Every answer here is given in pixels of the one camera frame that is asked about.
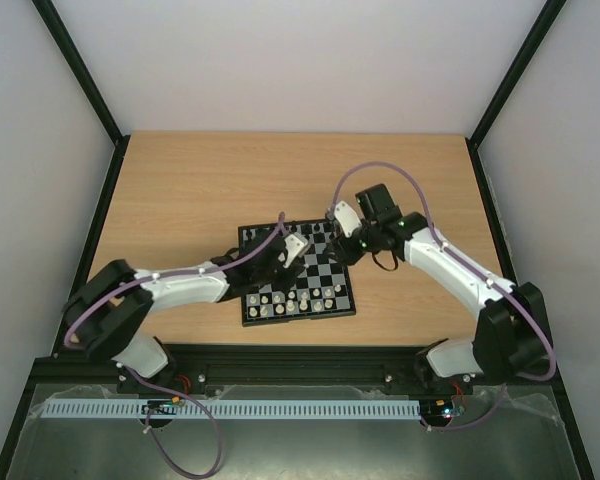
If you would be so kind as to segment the black magnetic chess board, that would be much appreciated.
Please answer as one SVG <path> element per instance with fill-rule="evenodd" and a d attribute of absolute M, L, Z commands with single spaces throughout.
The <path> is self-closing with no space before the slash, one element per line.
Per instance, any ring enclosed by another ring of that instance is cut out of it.
<path fill-rule="evenodd" d="M 327 245 L 334 237 L 334 228 L 323 219 L 291 221 L 285 228 L 303 235 L 309 241 L 309 250 L 304 255 L 305 270 L 287 293 L 266 285 L 257 293 L 244 296 L 241 300 L 242 325 L 251 327 L 354 315 L 356 306 L 348 268 L 327 254 Z M 336 284 L 342 285 L 340 293 L 334 292 Z M 303 293 L 308 296 L 308 309 L 304 312 L 299 309 Z M 251 296 L 258 297 L 256 305 L 249 304 Z M 262 296 L 269 297 L 268 304 L 260 302 Z M 288 300 L 293 300 L 296 304 L 293 313 L 286 310 Z"/>

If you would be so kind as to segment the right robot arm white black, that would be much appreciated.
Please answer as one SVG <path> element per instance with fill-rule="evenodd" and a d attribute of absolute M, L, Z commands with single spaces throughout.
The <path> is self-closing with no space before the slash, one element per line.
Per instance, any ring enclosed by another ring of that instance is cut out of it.
<path fill-rule="evenodd" d="M 407 263 L 436 280 L 476 321 L 465 339 L 442 339 L 421 350 L 414 370 L 418 384 L 435 392 L 452 377 L 481 376 L 491 383 L 514 377 L 545 381 L 556 371 L 546 307 L 530 282 L 518 285 L 472 260 L 434 227 L 425 215 L 405 215 L 387 187 L 378 184 L 327 211 L 336 236 L 330 254 L 352 266 L 364 255 L 386 251 L 394 263 Z"/>

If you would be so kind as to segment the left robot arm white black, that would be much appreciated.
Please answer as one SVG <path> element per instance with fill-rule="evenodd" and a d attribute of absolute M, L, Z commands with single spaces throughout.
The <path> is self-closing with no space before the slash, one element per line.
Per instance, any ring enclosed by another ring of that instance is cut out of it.
<path fill-rule="evenodd" d="M 173 363 L 159 340 L 140 331 L 152 313 L 197 303 L 221 303 L 255 294 L 265 285 L 289 290 L 305 269 L 309 241 L 297 233 L 263 233 L 202 264 L 162 271 L 114 260 L 65 304 L 64 346 L 93 362 L 112 360 L 144 379 Z"/>

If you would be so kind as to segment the white king chess piece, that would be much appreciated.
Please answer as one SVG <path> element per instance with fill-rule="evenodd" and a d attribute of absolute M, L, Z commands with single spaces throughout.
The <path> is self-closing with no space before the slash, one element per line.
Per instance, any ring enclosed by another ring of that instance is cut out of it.
<path fill-rule="evenodd" d="M 308 309 L 308 296 L 303 293 L 299 301 L 299 309 L 304 312 Z"/>

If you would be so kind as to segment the black aluminium frame rail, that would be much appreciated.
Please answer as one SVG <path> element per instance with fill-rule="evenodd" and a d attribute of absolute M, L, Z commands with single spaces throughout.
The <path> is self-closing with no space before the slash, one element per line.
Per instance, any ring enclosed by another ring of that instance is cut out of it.
<path fill-rule="evenodd" d="M 465 382 L 438 380 L 423 384 L 415 370 L 418 347 L 336 347 L 167 344 L 175 374 L 191 381 L 190 391 L 210 394 L 232 385 L 353 386 L 388 395 L 448 396 L 460 386 L 488 382 L 474 376 Z"/>

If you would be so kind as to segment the left frame post black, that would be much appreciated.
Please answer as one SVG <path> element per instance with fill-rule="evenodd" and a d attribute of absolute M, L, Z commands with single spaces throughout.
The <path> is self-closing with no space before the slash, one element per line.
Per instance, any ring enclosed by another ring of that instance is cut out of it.
<path fill-rule="evenodd" d="M 58 47 L 67 66 L 84 93 L 107 136 L 116 148 L 128 141 L 122 133 L 87 64 L 77 48 L 55 4 L 51 0 L 33 0 L 39 17 Z"/>

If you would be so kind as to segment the frame post black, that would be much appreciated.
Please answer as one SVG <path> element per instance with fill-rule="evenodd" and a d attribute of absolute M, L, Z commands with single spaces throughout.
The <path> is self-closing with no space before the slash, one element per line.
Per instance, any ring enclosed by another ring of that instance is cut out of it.
<path fill-rule="evenodd" d="M 487 137 L 566 3 L 566 0 L 547 0 L 544 2 L 476 128 L 468 139 L 471 150 L 478 150 Z"/>
<path fill-rule="evenodd" d="M 33 0 L 39 17 L 58 47 L 67 66 L 84 93 L 107 136 L 116 148 L 128 141 L 122 133 L 87 64 L 77 48 L 55 4 L 51 0 Z"/>

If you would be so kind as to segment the right frame post black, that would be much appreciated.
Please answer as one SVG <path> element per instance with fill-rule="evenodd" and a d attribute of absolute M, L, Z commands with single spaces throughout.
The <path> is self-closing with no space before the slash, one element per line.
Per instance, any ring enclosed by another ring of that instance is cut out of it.
<path fill-rule="evenodd" d="M 487 137 L 566 3 L 566 0 L 547 0 L 544 2 L 476 128 L 468 139 L 471 150 L 478 150 Z"/>

